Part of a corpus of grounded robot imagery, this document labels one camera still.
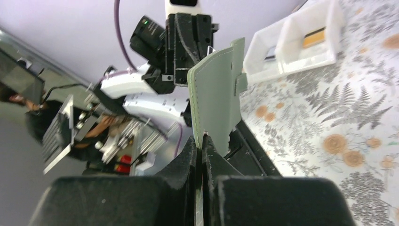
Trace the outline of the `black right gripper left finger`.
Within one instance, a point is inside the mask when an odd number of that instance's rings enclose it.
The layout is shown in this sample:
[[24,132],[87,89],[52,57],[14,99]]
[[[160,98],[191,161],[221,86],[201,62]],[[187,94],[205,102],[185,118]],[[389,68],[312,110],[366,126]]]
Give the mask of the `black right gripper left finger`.
[[190,137],[182,152],[153,176],[80,176],[55,180],[31,226],[192,226],[195,163]]

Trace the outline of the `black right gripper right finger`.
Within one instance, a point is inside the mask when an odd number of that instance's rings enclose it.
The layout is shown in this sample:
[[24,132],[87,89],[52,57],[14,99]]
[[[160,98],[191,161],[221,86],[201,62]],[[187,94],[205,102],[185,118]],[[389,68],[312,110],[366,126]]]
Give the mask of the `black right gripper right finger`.
[[206,226],[353,226],[338,186],[326,178],[244,176],[203,137]]

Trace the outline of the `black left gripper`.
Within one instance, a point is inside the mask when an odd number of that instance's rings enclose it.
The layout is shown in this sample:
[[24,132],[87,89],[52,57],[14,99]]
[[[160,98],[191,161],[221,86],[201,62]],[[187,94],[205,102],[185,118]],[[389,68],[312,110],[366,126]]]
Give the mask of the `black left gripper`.
[[147,59],[145,82],[158,94],[187,86],[187,73],[208,55],[218,24],[205,14],[170,14],[163,27],[143,16],[131,38],[133,51]]

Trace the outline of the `green card holder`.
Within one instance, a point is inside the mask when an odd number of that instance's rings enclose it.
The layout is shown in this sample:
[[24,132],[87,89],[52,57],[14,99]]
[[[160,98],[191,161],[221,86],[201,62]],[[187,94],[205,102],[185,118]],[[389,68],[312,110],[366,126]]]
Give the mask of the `green card holder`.
[[242,120],[239,96],[248,87],[242,71],[244,50],[245,38],[238,38],[187,73],[193,135],[199,149],[208,135],[221,156],[229,150],[229,135]]

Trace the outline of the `person forearm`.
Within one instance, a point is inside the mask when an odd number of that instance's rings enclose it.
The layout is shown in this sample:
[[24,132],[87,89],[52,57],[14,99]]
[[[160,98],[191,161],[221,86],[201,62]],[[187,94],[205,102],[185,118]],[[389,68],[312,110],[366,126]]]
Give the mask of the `person forearm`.
[[89,146],[92,142],[92,139],[99,136],[106,129],[116,124],[117,122],[120,122],[120,117],[103,114],[100,122],[98,122],[97,125],[84,136],[82,141],[75,144],[74,147],[82,149]]

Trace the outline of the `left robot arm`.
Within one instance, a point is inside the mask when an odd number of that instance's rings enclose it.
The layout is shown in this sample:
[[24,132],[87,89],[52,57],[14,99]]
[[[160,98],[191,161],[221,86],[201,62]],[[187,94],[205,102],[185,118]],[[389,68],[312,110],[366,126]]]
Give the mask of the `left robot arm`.
[[147,63],[136,72],[109,67],[94,94],[115,114],[170,114],[173,121],[191,127],[187,74],[208,54],[217,31],[211,15],[174,13],[168,15],[165,26],[143,16],[130,47]]

